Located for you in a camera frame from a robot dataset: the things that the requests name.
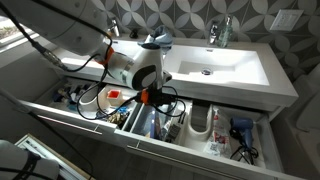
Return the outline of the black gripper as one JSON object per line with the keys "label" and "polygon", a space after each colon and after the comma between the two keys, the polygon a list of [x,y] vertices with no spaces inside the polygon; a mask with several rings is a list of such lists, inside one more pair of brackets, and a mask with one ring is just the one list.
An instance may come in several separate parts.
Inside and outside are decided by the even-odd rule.
{"label": "black gripper", "polygon": [[157,83],[152,83],[141,91],[141,102],[145,105],[171,104],[175,100],[173,95],[163,93],[162,88],[157,87]]}

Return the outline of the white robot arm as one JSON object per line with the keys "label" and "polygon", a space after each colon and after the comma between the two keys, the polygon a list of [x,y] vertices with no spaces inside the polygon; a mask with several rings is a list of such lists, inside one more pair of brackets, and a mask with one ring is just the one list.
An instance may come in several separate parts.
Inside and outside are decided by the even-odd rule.
{"label": "white robot arm", "polygon": [[28,27],[68,51],[93,57],[112,78],[138,92],[136,101],[158,106],[174,101],[162,92],[172,79],[163,69],[163,53],[173,45],[165,26],[140,42],[137,54],[130,58],[105,41],[107,13],[100,0],[0,0],[0,6],[1,14],[19,30]]}

